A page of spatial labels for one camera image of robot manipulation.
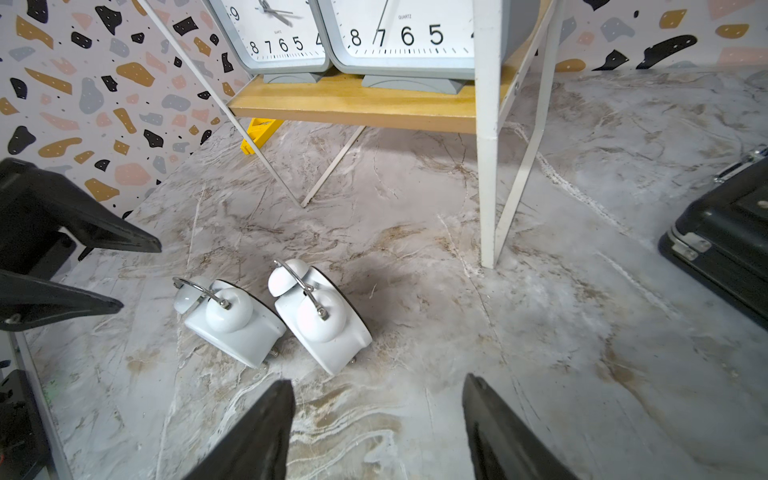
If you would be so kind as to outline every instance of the clock hand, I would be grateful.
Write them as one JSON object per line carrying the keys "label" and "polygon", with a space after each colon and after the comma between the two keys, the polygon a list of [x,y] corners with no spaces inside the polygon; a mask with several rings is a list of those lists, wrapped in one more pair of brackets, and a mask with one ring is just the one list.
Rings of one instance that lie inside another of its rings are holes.
{"label": "clock hand", "polygon": [[278,20],[280,20],[282,23],[288,25],[289,27],[293,27],[293,25],[291,25],[291,22],[289,22],[285,17],[283,17],[281,14],[277,13],[275,10],[264,9],[264,11],[266,13],[269,13],[269,14],[273,15],[274,17],[276,17]]}
{"label": "clock hand", "polygon": [[275,18],[277,18],[278,20],[280,20],[282,23],[288,25],[289,27],[293,27],[293,25],[291,25],[291,22],[286,20],[286,18],[283,17],[279,13],[279,12],[283,12],[283,13],[287,13],[287,14],[291,14],[292,15],[293,12],[284,12],[284,11],[281,11],[281,10],[274,10],[274,9],[272,9],[270,7],[270,4],[267,3],[266,0],[259,0],[259,5],[261,5],[261,8],[264,10],[264,13],[269,13],[269,14],[273,15]]}
{"label": "clock hand", "polygon": [[379,34],[379,29],[382,26],[382,20],[384,19],[384,12],[386,12],[386,6],[387,6],[388,3],[389,3],[389,0],[386,0],[386,2],[384,2],[384,8],[382,8],[382,16],[379,17],[379,24],[376,26],[376,31],[373,33],[373,44],[374,45],[376,44],[376,36]]}

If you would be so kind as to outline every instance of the shelf leg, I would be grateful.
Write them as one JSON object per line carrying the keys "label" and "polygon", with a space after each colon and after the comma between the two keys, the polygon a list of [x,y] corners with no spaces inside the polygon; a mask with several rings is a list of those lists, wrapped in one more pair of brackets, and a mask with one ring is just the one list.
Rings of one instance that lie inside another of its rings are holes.
{"label": "shelf leg", "polygon": [[528,148],[523,155],[523,161],[518,168],[515,182],[512,184],[512,190],[509,192],[507,203],[504,205],[501,217],[498,219],[495,235],[495,259],[498,259],[502,252],[504,242],[507,240],[509,229],[512,226],[512,220],[515,218],[520,198],[522,197],[525,183],[528,181],[528,175],[531,174],[533,160],[538,153],[538,146],[541,143],[541,137],[544,135],[544,127],[547,124],[547,113],[549,112],[549,100],[552,94],[552,80],[554,78],[554,66],[558,56],[558,46],[560,44],[560,31],[563,23],[563,10],[565,2],[558,2],[557,8],[552,15],[552,20],[547,28],[547,43],[544,51],[544,67],[541,70],[541,82],[538,88],[538,105],[536,107],[536,121],[533,129],[531,141],[528,142]]}
{"label": "shelf leg", "polygon": [[333,172],[333,170],[336,168],[336,165],[339,164],[342,158],[344,158],[344,155],[346,155],[346,152],[349,151],[349,149],[352,147],[352,145],[355,143],[355,140],[357,140],[357,137],[360,136],[363,130],[365,130],[365,127],[358,127],[354,134],[352,134],[352,137],[349,139],[349,141],[346,142],[346,145],[342,147],[341,151],[338,155],[336,155],[336,158],[333,159],[331,162],[331,165],[326,168],[325,173],[323,173],[322,177],[317,181],[314,187],[312,187],[312,190],[306,195],[304,198],[304,201],[301,202],[302,207],[306,207],[306,205],[310,202],[310,200],[313,199],[317,191],[320,189],[320,187],[323,186],[323,184],[328,179],[328,176]]}
{"label": "shelf leg", "polygon": [[502,78],[502,0],[473,0],[475,110],[480,197],[480,264],[494,266],[498,99]]}
{"label": "shelf leg", "polygon": [[262,165],[267,169],[267,171],[270,172],[272,175],[272,178],[277,180],[277,183],[283,187],[286,194],[288,195],[288,198],[291,199],[291,201],[297,206],[301,207],[301,204],[299,204],[299,201],[296,199],[296,197],[293,196],[293,193],[290,191],[286,183],[283,181],[282,178],[280,178],[280,175],[277,174],[274,167],[272,167],[272,164],[264,157],[264,154],[261,153],[261,150],[256,146],[256,144],[253,142],[253,139],[248,135],[248,132],[246,132],[245,128],[243,128],[243,125],[240,125],[240,122],[237,121],[237,117],[232,113],[232,111],[227,107],[227,104],[224,103],[224,101],[219,97],[219,95],[216,93],[216,90],[214,90],[213,87],[210,86],[210,83],[208,83],[208,80],[205,79],[202,73],[197,69],[195,64],[192,62],[192,59],[187,55],[186,51],[179,45],[179,42],[176,40],[176,38],[173,36],[172,33],[170,33],[170,30],[168,30],[168,27],[165,26],[162,20],[160,20],[160,17],[157,16],[157,13],[150,7],[149,2],[147,0],[137,0],[139,4],[144,8],[144,10],[147,12],[147,15],[152,20],[152,22],[157,26],[157,28],[160,29],[163,36],[170,42],[170,44],[174,47],[176,50],[176,53],[178,53],[181,60],[184,61],[184,63],[187,65],[187,67],[192,71],[195,77],[197,77],[197,80],[200,81],[200,83],[205,87],[206,90],[210,93],[211,97],[216,101],[216,103],[219,105],[219,108],[224,112],[224,114],[227,116],[227,118],[232,122],[232,124],[237,129],[237,132],[243,136],[243,139],[250,145],[251,148],[253,148],[253,151],[256,152],[256,156],[258,156],[259,160],[261,160]]}

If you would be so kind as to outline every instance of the marble floor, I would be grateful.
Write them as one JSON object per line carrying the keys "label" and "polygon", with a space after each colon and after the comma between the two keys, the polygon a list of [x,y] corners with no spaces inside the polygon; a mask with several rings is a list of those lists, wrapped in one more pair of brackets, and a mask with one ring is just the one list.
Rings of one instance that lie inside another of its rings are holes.
{"label": "marble floor", "polygon": [[[473,136],[366,129],[300,210],[222,127],[128,218],[163,253],[94,251],[65,279],[123,311],[28,335],[74,477],[182,478],[288,378],[290,478],[472,478],[473,372],[579,478],[766,478],[768,332],[655,243],[768,137],[768,71],[556,82],[496,270],[479,267]],[[502,131],[499,210],[537,90]],[[265,154],[306,192],[354,130],[286,122]],[[290,334],[245,368],[174,313],[173,275],[271,305],[275,257],[318,266],[371,329],[338,376]]]}

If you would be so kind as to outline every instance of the clock face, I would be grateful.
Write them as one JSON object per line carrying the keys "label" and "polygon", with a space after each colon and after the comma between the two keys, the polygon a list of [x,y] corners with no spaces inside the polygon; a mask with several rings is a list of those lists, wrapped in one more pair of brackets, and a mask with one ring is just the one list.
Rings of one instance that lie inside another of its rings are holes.
{"label": "clock face", "polygon": [[319,0],[345,65],[473,68],[472,0]]}
{"label": "clock face", "polygon": [[326,53],[306,0],[209,2],[240,60],[255,73],[302,66],[324,70],[318,67],[326,64]]}

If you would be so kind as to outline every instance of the terrazzo wallpaper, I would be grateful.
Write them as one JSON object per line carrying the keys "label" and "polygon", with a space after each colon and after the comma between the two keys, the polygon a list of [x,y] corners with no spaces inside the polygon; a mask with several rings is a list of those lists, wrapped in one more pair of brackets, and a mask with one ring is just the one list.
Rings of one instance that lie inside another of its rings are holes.
{"label": "terrazzo wallpaper", "polygon": [[558,71],[768,64],[766,0],[566,0]]}
{"label": "terrazzo wallpaper", "polygon": [[[248,81],[199,1],[151,0],[223,99]],[[227,121],[135,0],[0,0],[6,156],[125,218]]]}

